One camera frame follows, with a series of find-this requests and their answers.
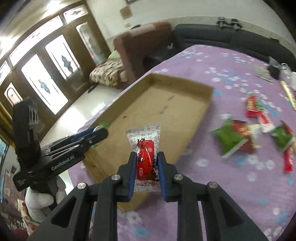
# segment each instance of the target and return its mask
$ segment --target white glove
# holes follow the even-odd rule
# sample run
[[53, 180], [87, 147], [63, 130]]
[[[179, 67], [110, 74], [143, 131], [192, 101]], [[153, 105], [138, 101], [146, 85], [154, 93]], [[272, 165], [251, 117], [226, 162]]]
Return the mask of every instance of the white glove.
[[[60, 176], [57, 176], [56, 179], [58, 187], [56, 200], [57, 204], [59, 204], [67, 195], [65, 191], [66, 185]], [[39, 193], [29, 187], [27, 189], [25, 201], [30, 217], [41, 223], [46, 218], [46, 214], [42, 209], [53, 204], [54, 198], [50, 194]]]

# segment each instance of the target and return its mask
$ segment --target white floor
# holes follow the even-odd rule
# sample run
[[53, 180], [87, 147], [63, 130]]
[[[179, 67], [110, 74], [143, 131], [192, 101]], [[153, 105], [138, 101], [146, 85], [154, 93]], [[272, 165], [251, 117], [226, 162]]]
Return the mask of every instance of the white floor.
[[[111, 102], [120, 90], [113, 87], [98, 85], [91, 93], [85, 92], [80, 96], [45, 135], [40, 145], [45, 146], [67, 135], [72, 135], [98, 113], [105, 105]], [[73, 189], [68, 171], [60, 174], [66, 184], [66, 193]]]

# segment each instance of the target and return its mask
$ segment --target bed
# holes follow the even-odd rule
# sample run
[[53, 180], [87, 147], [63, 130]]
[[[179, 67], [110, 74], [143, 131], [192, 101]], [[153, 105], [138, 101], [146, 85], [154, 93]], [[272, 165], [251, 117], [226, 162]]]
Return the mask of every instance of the bed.
[[[255, 154], [237, 152], [222, 159], [209, 133], [220, 127], [229, 114], [248, 124], [258, 124], [256, 119], [245, 118], [248, 92], [259, 97], [275, 126], [283, 120], [296, 130], [296, 112], [279, 82], [274, 80], [270, 83], [258, 78], [255, 65], [266, 67], [268, 64], [233, 50], [194, 45], [148, 73], [188, 78], [215, 88], [209, 111], [176, 164], [177, 170], [194, 182], [207, 184], [216, 181], [252, 218], [268, 240], [275, 241], [280, 240], [278, 238], [296, 211], [295, 172], [284, 174], [283, 157], [276, 151], [268, 134], [258, 135], [261, 147]], [[79, 131], [86, 130], [110, 104]], [[70, 168], [69, 175], [74, 186], [80, 182], [94, 183], [83, 163]], [[176, 237], [177, 204], [165, 203], [159, 193], [152, 193], [136, 211], [118, 211], [118, 240], [171, 241]]]

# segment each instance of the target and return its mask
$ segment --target white snack packet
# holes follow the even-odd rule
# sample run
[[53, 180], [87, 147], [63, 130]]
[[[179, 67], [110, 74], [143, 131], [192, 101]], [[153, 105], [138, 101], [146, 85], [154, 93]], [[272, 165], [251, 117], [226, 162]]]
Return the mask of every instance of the white snack packet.
[[[160, 140], [160, 125], [144, 126], [141, 128], [131, 129], [126, 131], [129, 142], [133, 148], [133, 151], [140, 152], [140, 148], [137, 146], [138, 141], [141, 139], [152, 140], [154, 143], [154, 160], [156, 161], [157, 150]], [[160, 192], [160, 183], [158, 177], [158, 169], [155, 166], [157, 178], [154, 180], [138, 180], [136, 178], [134, 192]]]

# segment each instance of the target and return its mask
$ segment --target red snack packet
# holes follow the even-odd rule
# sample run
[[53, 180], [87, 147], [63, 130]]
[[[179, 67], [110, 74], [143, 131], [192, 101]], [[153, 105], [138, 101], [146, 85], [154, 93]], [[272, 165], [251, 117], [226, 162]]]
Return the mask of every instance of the red snack packet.
[[284, 151], [284, 161], [285, 167], [284, 172], [292, 172], [293, 171], [293, 148], [290, 146], [287, 150]]
[[256, 97], [254, 95], [251, 95], [250, 97], [247, 98], [246, 102], [247, 102], [246, 117], [248, 118], [257, 117], [259, 111], [256, 107]]
[[291, 134], [291, 133], [292, 133], [291, 128], [290, 128], [285, 122], [283, 122], [282, 120], [281, 120], [281, 122], [282, 122], [283, 125], [284, 125], [285, 132], [288, 133], [288, 134]]
[[232, 128], [235, 132], [242, 134], [248, 139], [248, 141], [243, 144], [239, 150], [245, 151], [248, 153], [254, 153], [253, 141], [251, 131], [246, 122], [240, 120], [233, 120]]
[[270, 118], [264, 113], [264, 111], [259, 111], [258, 120], [263, 133], [268, 133], [275, 128], [274, 124], [272, 123]]
[[137, 158], [137, 179], [139, 181], [155, 180], [154, 142], [141, 139], [137, 146], [140, 148]]

